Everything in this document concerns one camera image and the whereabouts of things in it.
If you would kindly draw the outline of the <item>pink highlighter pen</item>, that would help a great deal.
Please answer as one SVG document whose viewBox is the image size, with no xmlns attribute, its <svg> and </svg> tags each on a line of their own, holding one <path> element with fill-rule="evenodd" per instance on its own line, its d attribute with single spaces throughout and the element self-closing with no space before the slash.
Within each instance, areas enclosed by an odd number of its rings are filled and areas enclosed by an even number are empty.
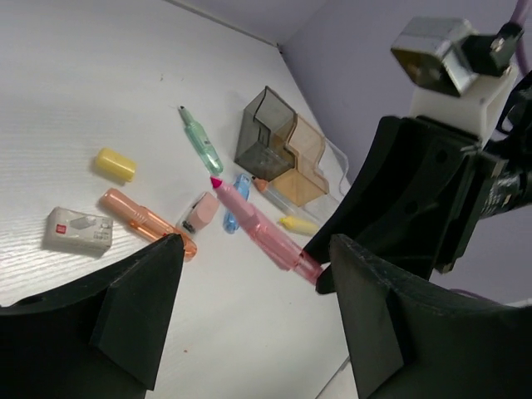
<svg viewBox="0 0 532 399">
<path fill-rule="evenodd" d="M 210 182 L 219 202 L 225 207 L 234 187 L 215 176 L 210 177 Z M 316 285 L 318 277 L 323 272 L 321 264 L 305 253 L 248 201 L 244 202 L 239 210 L 239 226 L 278 268 L 295 272 L 313 286 Z"/>
</svg>

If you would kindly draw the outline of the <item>orange highlighter pen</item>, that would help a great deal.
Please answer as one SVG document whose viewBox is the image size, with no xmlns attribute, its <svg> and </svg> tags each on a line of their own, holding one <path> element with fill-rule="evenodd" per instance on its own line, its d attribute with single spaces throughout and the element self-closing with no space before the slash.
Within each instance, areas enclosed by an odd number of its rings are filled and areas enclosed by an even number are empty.
<svg viewBox="0 0 532 399">
<path fill-rule="evenodd" d="M 179 235 L 184 244 L 185 261 L 190 261 L 197 254 L 195 242 L 184 230 L 176 228 L 151 210 L 137 204 L 118 189 L 108 189 L 99 202 L 132 231 L 150 242 L 170 234 Z"/>
</svg>

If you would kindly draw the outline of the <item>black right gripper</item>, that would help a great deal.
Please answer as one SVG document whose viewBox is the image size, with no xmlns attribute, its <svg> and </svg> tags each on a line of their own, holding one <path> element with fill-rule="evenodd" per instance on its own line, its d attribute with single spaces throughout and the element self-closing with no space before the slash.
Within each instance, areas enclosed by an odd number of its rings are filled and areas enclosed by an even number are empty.
<svg viewBox="0 0 532 399">
<path fill-rule="evenodd" d="M 530 74 L 512 89 L 496 130 L 504 138 L 491 140 L 486 152 L 468 134 L 426 117 L 381 118 L 350 190 L 305 247 L 327 265 L 317 292 L 336 290 L 330 253 L 335 235 L 343 234 L 377 257 L 428 279 L 433 271 L 453 269 L 479 217 L 530 205 Z M 491 155 L 505 166 L 489 191 Z"/>
</svg>

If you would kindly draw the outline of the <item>blue highlighter pen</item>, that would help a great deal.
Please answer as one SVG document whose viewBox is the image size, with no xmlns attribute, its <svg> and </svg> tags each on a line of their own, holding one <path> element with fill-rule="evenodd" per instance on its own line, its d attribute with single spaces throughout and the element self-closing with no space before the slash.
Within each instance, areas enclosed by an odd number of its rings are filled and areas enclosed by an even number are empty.
<svg viewBox="0 0 532 399">
<path fill-rule="evenodd" d="M 234 234 L 239 229 L 239 210 L 249 199 L 251 184 L 251 178 L 246 174 L 238 175 L 233 183 L 234 190 L 228 197 L 223 220 L 224 231 L 228 234 Z"/>
</svg>

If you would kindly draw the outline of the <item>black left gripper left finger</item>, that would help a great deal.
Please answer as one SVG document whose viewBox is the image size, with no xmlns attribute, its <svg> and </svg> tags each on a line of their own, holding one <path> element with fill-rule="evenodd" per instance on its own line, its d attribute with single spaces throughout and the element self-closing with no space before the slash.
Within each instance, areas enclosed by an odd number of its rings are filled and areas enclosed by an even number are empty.
<svg viewBox="0 0 532 399">
<path fill-rule="evenodd" d="M 184 254 L 171 234 L 3 307 L 2 390 L 154 390 Z"/>
</svg>

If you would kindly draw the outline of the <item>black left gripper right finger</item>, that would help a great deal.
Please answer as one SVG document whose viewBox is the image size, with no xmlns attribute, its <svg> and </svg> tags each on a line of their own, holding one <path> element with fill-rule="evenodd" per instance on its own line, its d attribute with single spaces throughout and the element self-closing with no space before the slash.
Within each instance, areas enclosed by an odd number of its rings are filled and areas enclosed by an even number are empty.
<svg viewBox="0 0 532 399">
<path fill-rule="evenodd" d="M 330 255 L 361 398 L 530 397 L 530 307 L 441 288 L 343 235 Z"/>
</svg>

